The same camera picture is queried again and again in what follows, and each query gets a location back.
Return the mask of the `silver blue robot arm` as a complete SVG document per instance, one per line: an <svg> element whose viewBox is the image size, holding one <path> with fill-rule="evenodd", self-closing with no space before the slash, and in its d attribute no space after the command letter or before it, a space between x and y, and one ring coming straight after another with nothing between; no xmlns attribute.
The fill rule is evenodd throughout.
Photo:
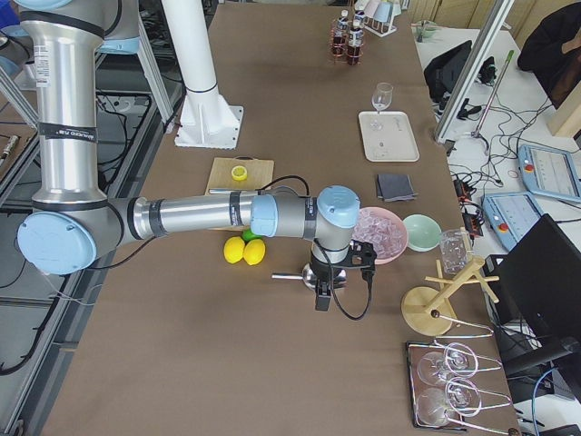
<svg viewBox="0 0 581 436"><path fill-rule="evenodd" d="M20 19L34 43L42 182L33 212L17 232L37 269L65 275L119 246L169 233L246 226L255 234L311 243L315 307L337 301L335 282L358 269L372 282L376 254L353 239L359 197L344 186L319 196L263 187L175 200L109 199L97 174L97 51L133 54L140 46L134 1L22 1Z"/></svg>

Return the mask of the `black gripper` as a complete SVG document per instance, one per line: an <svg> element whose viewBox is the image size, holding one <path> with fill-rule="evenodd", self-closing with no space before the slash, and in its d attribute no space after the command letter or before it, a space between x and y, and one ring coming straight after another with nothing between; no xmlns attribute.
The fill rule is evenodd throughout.
<svg viewBox="0 0 581 436"><path fill-rule="evenodd" d="M315 239L311 248L310 268L321 282L315 285L315 310L326 312L330 307L330 280L339 275L342 270L359 270L362 279L369 288L373 285L375 275L376 252L373 244L351 240L341 250L332 251L324 248Z"/></svg>

